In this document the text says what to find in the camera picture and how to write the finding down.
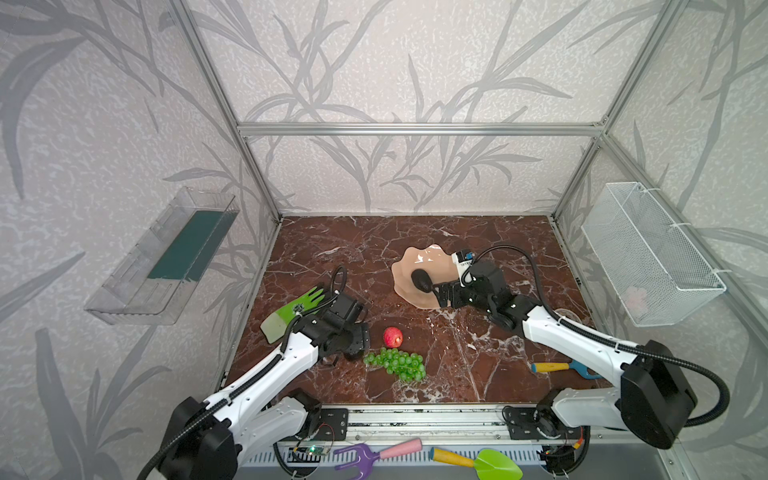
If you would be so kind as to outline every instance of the marble tabletop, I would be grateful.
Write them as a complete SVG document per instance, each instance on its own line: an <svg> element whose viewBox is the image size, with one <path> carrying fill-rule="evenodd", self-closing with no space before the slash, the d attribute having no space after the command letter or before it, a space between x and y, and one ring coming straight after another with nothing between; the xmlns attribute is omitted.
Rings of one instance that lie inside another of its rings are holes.
<svg viewBox="0 0 768 480"><path fill-rule="evenodd" d="M553 308L566 308L589 322L589 312L546 217L287 217L272 252L233 365L232 381L256 365L276 344L269 345L259 325L274 310L306 292L344 264L346 292L369 311L371 347L383 346L383 332L403 332L402 349L424 357L428 376L403 383L382 368L343 357L335 366L315 365L285 389L302 388L324 403L397 402L538 402L552 388L596 388L574 370L533 373L532 362L565 362L569 358L493 326L481 312L419 310L398 296L391 265L407 247L436 243L446 253L470 248L476 253L497 243L532 252ZM535 296L531 267L509 250L493 259L513 291Z"/></svg>

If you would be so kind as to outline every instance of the green garden trowel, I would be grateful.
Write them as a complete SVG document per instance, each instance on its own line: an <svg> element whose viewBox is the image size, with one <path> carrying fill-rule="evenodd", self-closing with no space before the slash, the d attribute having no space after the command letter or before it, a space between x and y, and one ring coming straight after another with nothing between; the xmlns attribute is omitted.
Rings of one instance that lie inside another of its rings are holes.
<svg viewBox="0 0 768 480"><path fill-rule="evenodd" d="M262 323L261 331L264 332L269 343L275 343L286 332L290 321L298 313L317 306L323 299L323 286L313 286L309 292L272 312Z"/></svg>

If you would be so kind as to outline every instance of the wire mesh basket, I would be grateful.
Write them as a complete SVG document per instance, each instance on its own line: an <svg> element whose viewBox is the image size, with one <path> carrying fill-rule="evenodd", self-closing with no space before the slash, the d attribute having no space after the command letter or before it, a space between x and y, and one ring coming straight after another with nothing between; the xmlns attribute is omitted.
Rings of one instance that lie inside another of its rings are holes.
<svg viewBox="0 0 768 480"><path fill-rule="evenodd" d="M605 184L581 229L637 326L674 325L726 289L638 182Z"/></svg>

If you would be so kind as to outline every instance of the yellow handle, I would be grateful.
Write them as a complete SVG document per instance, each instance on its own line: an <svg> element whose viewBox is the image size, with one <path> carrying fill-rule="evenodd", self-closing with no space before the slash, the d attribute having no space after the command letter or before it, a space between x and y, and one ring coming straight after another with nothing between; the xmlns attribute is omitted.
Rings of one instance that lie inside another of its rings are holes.
<svg viewBox="0 0 768 480"><path fill-rule="evenodd" d="M441 449L432 449L429 458L435 462L449 463L450 465L459 465L461 467L474 467L475 461L471 458L456 455L454 452L447 452Z"/></svg>
<svg viewBox="0 0 768 480"><path fill-rule="evenodd" d="M544 373L544 372L557 372L558 370L568 370L571 368L570 365L567 363L552 363L552 362L543 362L543 363L534 363L532 364L533 371L538 373Z"/></svg>

